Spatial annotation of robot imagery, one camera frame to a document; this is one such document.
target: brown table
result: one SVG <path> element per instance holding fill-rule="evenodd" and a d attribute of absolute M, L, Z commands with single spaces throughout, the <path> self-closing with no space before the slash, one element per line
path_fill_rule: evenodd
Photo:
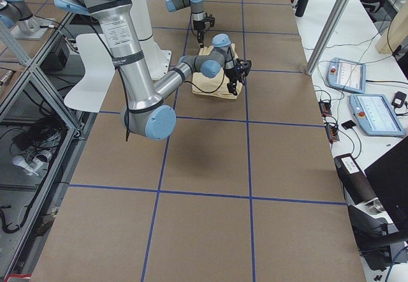
<path fill-rule="evenodd" d="M 148 4 L 171 64 L 197 54 L 189 10 Z M 184 84 L 168 140 L 125 142 L 114 79 L 32 281 L 365 280 L 289 0 L 205 8 L 206 44 L 228 33 L 252 59 L 247 87 L 229 101 Z"/>

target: blue cable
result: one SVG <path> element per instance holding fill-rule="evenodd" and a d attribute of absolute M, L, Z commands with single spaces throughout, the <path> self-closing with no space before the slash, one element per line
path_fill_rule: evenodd
<path fill-rule="evenodd" d="M 404 248 L 402 248 L 402 249 L 397 253 L 397 255 L 394 256 L 393 261 L 391 262 L 390 269 L 388 269 L 388 273 L 387 273 L 387 276 L 385 277 L 385 281 L 384 281 L 384 282 L 388 282 L 388 278 L 389 278 L 389 276 L 390 276 L 390 274 L 391 274 L 391 270 L 392 270 L 392 268 L 393 268 L 393 266 L 394 266 L 394 264 L 395 264 L 395 261 L 397 260 L 398 256 L 399 256 L 404 250 L 407 250 L 407 249 L 408 249 L 408 246 L 405 246 Z"/>

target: towel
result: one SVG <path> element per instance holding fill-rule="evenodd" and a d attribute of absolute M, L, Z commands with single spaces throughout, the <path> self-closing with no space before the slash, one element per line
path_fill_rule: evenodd
<path fill-rule="evenodd" d="M 237 58 L 238 56 L 237 56 L 237 53 L 235 52 L 235 44 L 231 44 L 231 47 L 234 51 L 235 58 Z M 212 49 L 213 49 L 213 46 L 201 48 L 198 55 L 207 56 L 210 54 Z M 202 73 L 193 73 L 193 83 L 197 85 L 203 91 L 212 92 L 213 90 L 217 89 L 217 87 L 219 87 L 219 85 L 222 82 L 223 76 L 224 76 L 224 70 L 222 68 L 214 78 L 207 78 Z M 227 83 L 229 81 L 230 80 L 227 77 L 224 77 L 222 86 L 216 92 L 211 93 L 211 94 L 203 93 L 199 89 L 197 89 L 195 86 L 192 86 L 192 91 L 194 94 L 199 94 L 199 95 L 215 96 L 215 97 L 220 97 L 224 99 L 237 99 L 238 96 L 234 96 L 233 94 L 230 94 L 228 92 Z M 241 89 L 242 89 L 242 84 L 238 83 L 237 84 L 238 95 L 240 94 Z"/>

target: metal pole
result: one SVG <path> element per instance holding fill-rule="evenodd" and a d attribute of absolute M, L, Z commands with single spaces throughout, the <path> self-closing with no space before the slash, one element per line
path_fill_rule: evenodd
<path fill-rule="evenodd" d="M 327 19 L 326 24 L 321 31 L 320 37 L 317 40 L 316 46 L 314 47 L 313 53 L 310 56 L 309 62 L 305 68 L 306 75 L 312 75 L 314 69 L 316 68 L 317 63 L 320 60 L 323 50 L 326 48 L 327 43 L 332 36 L 334 29 L 336 28 L 337 23 L 340 20 L 340 17 L 343 14 L 344 9 L 346 8 L 349 0 L 336 0 L 333 9 Z"/>

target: white label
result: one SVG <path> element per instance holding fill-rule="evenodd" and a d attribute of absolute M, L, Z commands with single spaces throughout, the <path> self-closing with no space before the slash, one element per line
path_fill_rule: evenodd
<path fill-rule="evenodd" d="M 359 172 L 358 167 L 350 157 L 342 158 L 342 161 L 349 174 L 355 174 L 356 172 Z"/>
<path fill-rule="evenodd" d="M 128 23 L 124 20 L 101 24 L 101 27 L 110 48 L 128 45 L 133 42 Z"/>

